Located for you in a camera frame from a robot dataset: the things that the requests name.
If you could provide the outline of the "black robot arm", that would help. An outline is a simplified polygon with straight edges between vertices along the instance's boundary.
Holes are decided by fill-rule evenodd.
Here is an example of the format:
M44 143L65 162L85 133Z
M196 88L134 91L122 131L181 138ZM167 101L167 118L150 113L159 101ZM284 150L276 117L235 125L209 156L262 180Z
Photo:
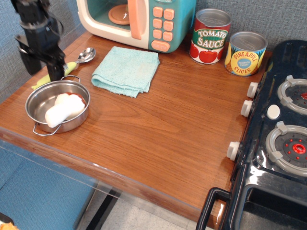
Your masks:
M49 11L48 0L12 0L20 16L24 35L15 37L19 52L29 74L41 70L41 63L47 66L51 81L64 76L65 54L59 47L60 30L58 20Z

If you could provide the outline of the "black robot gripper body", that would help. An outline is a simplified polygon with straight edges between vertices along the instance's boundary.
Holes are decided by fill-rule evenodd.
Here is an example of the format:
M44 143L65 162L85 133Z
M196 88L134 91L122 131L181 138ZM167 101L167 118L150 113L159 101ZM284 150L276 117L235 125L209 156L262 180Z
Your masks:
M64 61L65 54L59 47L60 30L57 23L21 24L24 35L17 35L18 49L33 55L40 62Z

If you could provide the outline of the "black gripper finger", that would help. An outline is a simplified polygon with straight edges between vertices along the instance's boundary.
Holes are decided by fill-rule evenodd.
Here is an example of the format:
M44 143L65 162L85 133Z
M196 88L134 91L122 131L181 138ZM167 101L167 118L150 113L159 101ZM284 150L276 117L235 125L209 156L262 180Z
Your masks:
M47 70L50 81L59 81L62 77L64 77L64 65L65 61L57 61L54 63L47 62Z
M41 62L39 59L35 58L31 54L26 53L26 51L23 49L19 49L19 52L22 61L26 67L26 70L30 75L35 75L42 69Z

